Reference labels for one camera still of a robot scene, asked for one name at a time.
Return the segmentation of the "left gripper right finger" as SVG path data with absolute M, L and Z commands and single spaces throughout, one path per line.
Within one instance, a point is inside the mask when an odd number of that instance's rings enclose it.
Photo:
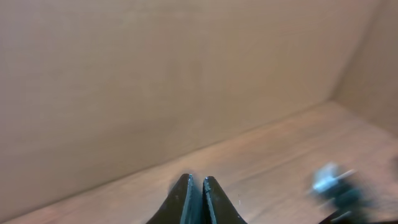
M 247 224 L 213 176 L 203 181 L 203 222 L 206 224 Z

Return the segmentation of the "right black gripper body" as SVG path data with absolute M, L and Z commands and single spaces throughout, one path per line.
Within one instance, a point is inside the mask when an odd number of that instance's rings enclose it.
M 363 194 L 349 182 L 317 184 L 317 196 L 336 210 L 320 224 L 368 224 L 370 218 L 365 211 Z

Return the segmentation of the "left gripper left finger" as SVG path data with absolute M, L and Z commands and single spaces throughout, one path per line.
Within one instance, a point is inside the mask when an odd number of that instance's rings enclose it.
M 170 188 L 166 199 L 147 221 L 147 224 L 180 224 L 185 223 L 187 210 L 192 196 L 193 177 L 191 174 L 182 174 Z

